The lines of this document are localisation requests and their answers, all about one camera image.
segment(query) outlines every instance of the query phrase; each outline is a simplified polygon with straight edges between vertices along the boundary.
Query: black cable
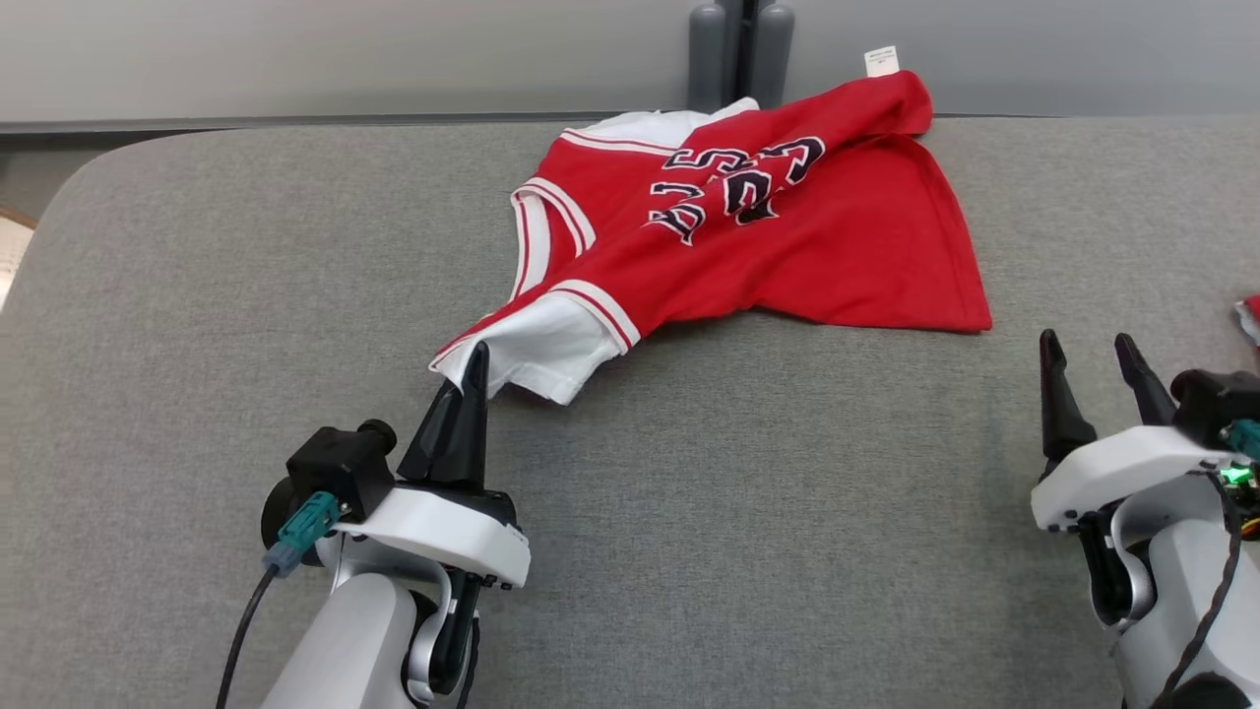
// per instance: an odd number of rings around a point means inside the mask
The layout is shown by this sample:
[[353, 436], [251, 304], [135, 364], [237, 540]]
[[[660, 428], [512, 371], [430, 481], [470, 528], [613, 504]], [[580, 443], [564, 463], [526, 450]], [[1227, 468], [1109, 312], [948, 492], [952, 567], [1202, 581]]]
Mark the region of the black cable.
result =
[[1212, 630], [1216, 617], [1221, 615], [1221, 607], [1225, 606], [1225, 594], [1230, 592], [1230, 586], [1234, 584], [1234, 573], [1239, 569], [1239, 555], [1242, 552], [1242, 521], [1239, 518], [1239, 509], [1234, 506], [1234, 501], [1230, 500], [1225, 486], [1221, 485], [1221, 477], [1215, 471], [1208, 471], [1205, 475], [1211, 481], [1212, 487], [1216, 489], [1216, 494], [1221, 497], [1221, 508], [1225, 511], [1225, 529], [1230, 533], [1230, 555], [1225, 559], [1221, 583], [1216, 586], [1216, 592], [1212, 594], [1212, 603], [1207, 607], [1207, 613], [1203, 613], [1203, 617], [1200, 618], [1198, 628], [1194, 630], [1194, 637], [1191, 638], [1189, 645], [1182, 651], [1181, 660], [1172, 674], [1168, 675], [1168, 680], [1164, 681], [1163, 691], [1159, 693], [1159, 696], [1152, 704], [1152, 706], [1158, 709], [1172, 708], [1173, 691], [1176, 691], [1186, 670], [1189, 669], [1191, 662], [1194, 661], [1194, 657], [1198, 657], [1198, 651], [1203, 649], [1203, 644], [1207, 642], [1207, 633]]
[[223, 666], [223, 681], [219, 683], [219, 699], [214, 703], [214, 709], [223, 709], [228, 704], [228, 689], [232, 688], [232, 672], [236, 671], [237, 657], [241, 656], [241, 646], [244, 645], [244, 633], [249, 630], [249, 621], [253, 620], [253, 612], [258, 610], [258, 602], [262, 601], [262, 594], [271, 586], [271, 579], [276, 578], [280, 573], [280, 568], [275, 564], [267, 567], [267, 572], [262, 574], [262, 581], [258, 582], [258, 588], [253, 589], [253, 596], [249, 598], [249, 604], [244, 607], [244, 615], [241, 616], [241, 623], [237, 626], [237, 635], [232, 638], [232, 650], [228, 651], [228, 662]]
[[472, 689], [472, 671], [476, 670], [476, 646], [481, 642], [481, 623], [472, 618], [472, 637], [469, 638], [469, 669], [464, 672], [464, 688], [460, 690], [460, 700], [455, 709], [464, 709], [469, 705], [469, 690]]

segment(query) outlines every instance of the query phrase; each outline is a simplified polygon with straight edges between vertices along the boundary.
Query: white wall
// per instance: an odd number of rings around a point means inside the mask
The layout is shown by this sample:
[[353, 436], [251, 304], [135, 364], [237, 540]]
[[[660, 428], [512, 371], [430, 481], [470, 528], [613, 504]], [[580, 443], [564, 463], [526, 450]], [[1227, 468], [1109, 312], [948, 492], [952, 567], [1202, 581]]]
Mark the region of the white wall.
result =
[[0, 0], [0, 123], [680, 107], [702, 0]]
[[939, 112], [1260, 111], [1260, 0], [781, 1], [796, 10], [785, 101], [895, 44]]

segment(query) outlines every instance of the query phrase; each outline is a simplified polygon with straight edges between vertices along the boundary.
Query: striped trim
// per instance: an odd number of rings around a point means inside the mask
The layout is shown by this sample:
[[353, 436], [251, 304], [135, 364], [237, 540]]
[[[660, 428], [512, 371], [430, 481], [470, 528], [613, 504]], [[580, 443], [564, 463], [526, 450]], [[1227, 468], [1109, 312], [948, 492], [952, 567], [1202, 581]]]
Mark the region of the striped trim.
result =
[[465, 341], [472, 339], [472, 336], [475, 334], [476, 332], [474, 331], [474, 332], [465, 334], [464, 336], [457, 336], [457, 337], [452, 339], [446, 346], [438, 349], [437, 354], [433, 354], [433, 361], [430, 363], [428, 366], [430, 368], [436, 368], [442, 360], [445, 360], [447, 356], [450, 356], [451, 351], [455, 351], [456, 349], [460, 348], [461, 344], [464, 344]]
[[575, 256], [595, 246], [595, 227], [591, 225], [591, 220], [586, 218], [586, 213], [577, 205], [577, 201], [561, 189], [558, 184], [549, 179], [536, 176], [520, 185], [517, 191], [513, 191], [513, 194], [520, 193], [536, 193], [552, 207], [556, 207], [561, 218], [564, 219], [564, 225], [573, 234]]
[[1234, 309], [1239, 311], [1239, 324], [1242, 325], [1242, 331], [1251, 335], [1256, 346], [1260, 346], [1260, 312], [1251, 309], [1251, 302], [1256, 300], [1260, 298], [1251, 297], [1241, 302], [1235, 302]]
[[674, 154], [674, 149], [668, 145], [644, 142], [641, 140], [630, 140], [627, 137], [600, 137], [595, 135], [587, 135], [585, 132], [578, 132], [573, 128], [566, 128], [564, 132], [559, 133], [559, 137], [561, 140], [572, 142], [573, 145], [581, 145], [582, 147], [593, 147], [596, 150], [646, 152], [648, 155], [660, 155], [662, 157], [668, 157]]
[[577, 301], [600, 317], [609, 331], [615, 332], [624, 344], [622, 353], [635, 345], [641, 337], [639, 327], [626, 314], [621, 303], [612, 298], [602, 287], [585, 280], [563, 280], [551, 287], [549, 292], [559, 295], [568, 293], [571, 300]]
[[537, 194], [514, 191], [512, 203], [517, 207], [517, 278], [510, 302], [518, 295], [538, 285], [547, 277], [551, 262], [551, 224], [547, 209]]

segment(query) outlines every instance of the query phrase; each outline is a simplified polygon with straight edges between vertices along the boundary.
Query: gray table surface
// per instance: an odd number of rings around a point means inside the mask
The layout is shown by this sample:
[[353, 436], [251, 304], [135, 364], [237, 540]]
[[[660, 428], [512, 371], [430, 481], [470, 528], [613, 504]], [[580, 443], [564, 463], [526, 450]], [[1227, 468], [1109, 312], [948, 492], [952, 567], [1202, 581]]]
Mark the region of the gray table surface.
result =
[[[212, 705], [284, 461], [369, 417], [406, 443], [430, 354], [508, 293], [507, 194], [558, 130], [189, 135], [69, 180], [0, 315], [5, 706]], [[925, 142], [992, 331], [740, 314], [653, 334], [570, 408], [495, 399], [489, 484], [534, 562], [484, 598], [471, 706], [1119, 705], [1077, 547], [1028, 511], [1036, 337], [1104, 434], [1137, 423], [1119, 330], [1166, 379], [1254, 372], [1230, 303], [1260, 291], [1260, 120]], [[326, 588], [268, 593], [233, 705]]]

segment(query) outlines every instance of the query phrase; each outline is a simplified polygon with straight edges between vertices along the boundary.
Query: black lettering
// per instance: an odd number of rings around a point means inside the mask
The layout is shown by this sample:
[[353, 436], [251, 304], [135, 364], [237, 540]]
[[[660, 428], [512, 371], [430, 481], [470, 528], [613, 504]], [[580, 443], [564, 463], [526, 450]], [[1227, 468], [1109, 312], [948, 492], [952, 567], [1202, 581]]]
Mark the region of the black lettering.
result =
[[711, 147], [708, 150], [702, 150], [699, 155], [696, 155], [690, 147], [683, 147], [670, 155], [662, 167], [673, 170], [680, 167], [696, 169], [716, 165], [717, 171], [730, 174], [736, 170], [750, 167], [752, 164], [753, 162], [748, 160], [747, 152], [733, 147]]
[[791, 155], [791, 167], [788, 170], [788, 183], [796, 184], [805, 179], [809, 166], [818, 161], [827, 151], [823, 141], [813, 135], [798, 137], [788, 142], [781, 142], [761, 151], [761, 156], [779, 157]]
[[770, 208], [771, 178], [761, 170], [743, 170], [727, 175], [723, 180], [726, 213], [735, 214], [735, 223], [751, 224], [759, 219], [777, 217]]
[[692, 234], [704, 223], [704, 209], [696, 204], [674, 204], [668, 209], [651, 212], [648, 220], [673, 230], [683, 243], [690, 246]]
[[682, 181], [654, 181], [650, 188], [651, 194], [682, 194], [684, 199], [699, 196], [702, 190], [694, 184]]

